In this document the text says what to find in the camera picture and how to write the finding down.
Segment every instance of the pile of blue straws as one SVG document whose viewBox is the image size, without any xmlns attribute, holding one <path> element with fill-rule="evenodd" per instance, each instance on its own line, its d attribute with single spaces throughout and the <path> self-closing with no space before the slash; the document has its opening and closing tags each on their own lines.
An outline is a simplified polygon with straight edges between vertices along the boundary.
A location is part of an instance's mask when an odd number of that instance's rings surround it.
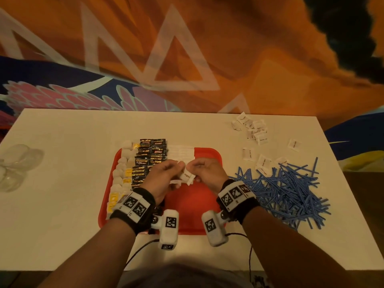
<svg viewBox="0 0 384 288">
<path fill-rule="evenodd" d="M 314 174 L 318 158 L 314 162 L 313 169 L 306 169 L 308 165 L 298 167 L 292 164 L 287 166 L 279 164 L 280 169 L 272 168 L 272 176 L 265 177 L 256 170 L 260 177 L 252 178 L 251 169 L 245 173 L 238 168 L 236 177 L 230 177 L 236 181 L 243 181 L 257 196 L 260 205 L 268 210 L 274 217 L 281 219 L 291 228 L 299 228 L 301 221 L 308 222 L 313 229 L 309 218 L 312 218 L 317 227 L 324 226 L 324 217 L 320 213 L 327 213 L 330 204 L 325 204 L 328 199 L 317 197 L 310 191 L 310 186 L 317 188 L 319 182 Z"/>
</svg>

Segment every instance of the floor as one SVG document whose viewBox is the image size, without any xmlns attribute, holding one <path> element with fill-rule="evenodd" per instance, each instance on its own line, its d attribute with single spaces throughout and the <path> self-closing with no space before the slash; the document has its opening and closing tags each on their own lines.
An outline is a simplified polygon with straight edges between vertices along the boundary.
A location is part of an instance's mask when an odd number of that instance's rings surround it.
<svg viewBox="0 0 384 288">
<path fill-rule="evenodd" d="M 384 255 L 384 173 L 344 173 L 371 232 Z M 364 287 L 384 286 L 384 271 L 350 271 Z M 0 272 L 0 288 L 36 287 L 49 272 Z"/>
</svg>

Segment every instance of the person's right arm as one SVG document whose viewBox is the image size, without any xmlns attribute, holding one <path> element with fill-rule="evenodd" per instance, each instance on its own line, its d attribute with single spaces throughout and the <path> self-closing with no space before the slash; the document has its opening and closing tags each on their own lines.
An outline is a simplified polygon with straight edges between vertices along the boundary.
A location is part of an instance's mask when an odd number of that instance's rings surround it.
<svg viewBox="0 0 384 288">
<path fill-rule="evenodd" d="M 228 176 L 214 159 L 199 158 L 187 166 L 217 195 Z M 315 244 L 262 207 L 250 210 L 243 228 L 268 278 L 280 287 L 358 287 L 343 267 Z"/>
</svg>

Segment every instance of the white table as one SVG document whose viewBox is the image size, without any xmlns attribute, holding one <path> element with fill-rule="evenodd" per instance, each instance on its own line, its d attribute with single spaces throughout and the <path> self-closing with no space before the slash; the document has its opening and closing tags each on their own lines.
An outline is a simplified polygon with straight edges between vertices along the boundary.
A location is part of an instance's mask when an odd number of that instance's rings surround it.
<svg viewBox="0 0 384 288">
<path fill-rule="evenodd" d="M 325 227 L 311 230 L 303 222 L 299 232 L 348 270 L 381 270 L 384 260 L 367 223 L 315 117 L 252 115 L 268 125 L 270 142 L 257 146 L 245 131 L 235 131 L 233 114 L 160 113 L 130 111 L 78 111 L 26 109 L 0 145 L 42 149 L 45 157 L 31 170 L 22 186 L 0 193 L 0 270 L 54 270 L 98 230 L 98 213 L 114 155 L 123 141 L 166 138 L 168 144 L 211 147 L 218 150 L 227 174 L 242 160 L 242 147 L 276 159 L 286 156 L 293 164 L 313 164 L 320 185 L 313 192 L 329 198 L 332 215 Z M 300 140 L 300 152 L 287 148 L 290 138 Z M 227 232 L 243 232 L 229 223 Z M 139 235 L 132 253 L 156 235 Z M 144 248 L 129 269 L 153 266 L 187 256 L 226 270 L 248 270 L 250 244 L 231 236 L 213 248 L 205 236 L 179 236 L 174 251 Z M 262 270 L 255 254 L 252 270 Z"/>
</svg>

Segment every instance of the white device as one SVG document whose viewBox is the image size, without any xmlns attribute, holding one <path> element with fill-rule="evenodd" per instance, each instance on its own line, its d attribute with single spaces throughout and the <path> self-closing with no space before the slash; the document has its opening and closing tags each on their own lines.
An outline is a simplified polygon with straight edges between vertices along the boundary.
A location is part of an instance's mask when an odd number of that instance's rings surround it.
<svg viewBox="0 0 384 288">
<path fill-rule="evenodd" d="M 166 209 L 162 216 L 153 215 L 151 228 L 160 231 L 159 248 L 173 250 L 179 235 L 179 213 L 173 209 Z"/>
<path fill-rule="evenodd" d="M 209 210 L 201 216 L 205 233 L 207 234 L 209 244 L 213 247 L 218 247 L 228 242 L 228 237 L 225 236 L 224 224 L 230 219 L 223 211 L 216 213 Z"/>
</svg>

